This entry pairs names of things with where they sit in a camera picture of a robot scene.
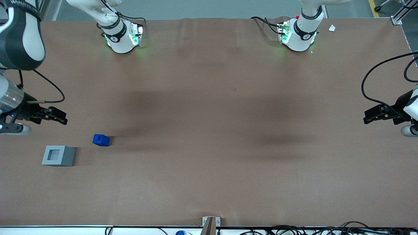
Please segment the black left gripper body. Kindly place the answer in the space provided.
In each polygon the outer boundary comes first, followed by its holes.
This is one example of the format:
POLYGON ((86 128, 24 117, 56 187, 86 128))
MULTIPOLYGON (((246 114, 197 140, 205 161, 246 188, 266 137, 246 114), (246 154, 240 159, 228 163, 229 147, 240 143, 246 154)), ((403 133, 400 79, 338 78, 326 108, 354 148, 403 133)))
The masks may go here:
POLYGON ((395 104, 392 106, 399 114, 399 118, 409 121, 414 124, 414 90, 410 90, 397 98, 395 104))

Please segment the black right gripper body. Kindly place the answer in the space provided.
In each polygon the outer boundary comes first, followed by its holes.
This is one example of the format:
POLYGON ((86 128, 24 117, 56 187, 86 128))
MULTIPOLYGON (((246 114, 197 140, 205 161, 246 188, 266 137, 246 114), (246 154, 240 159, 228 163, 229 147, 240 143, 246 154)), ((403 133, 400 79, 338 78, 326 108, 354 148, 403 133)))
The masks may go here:
POLYGON ((15 116, 19 120, 41 124, 42 119, 38 116, 40 111, 42 111, 42 107, 40 107, 38 100, 24 92, 22 102, 15 109, 15 116))

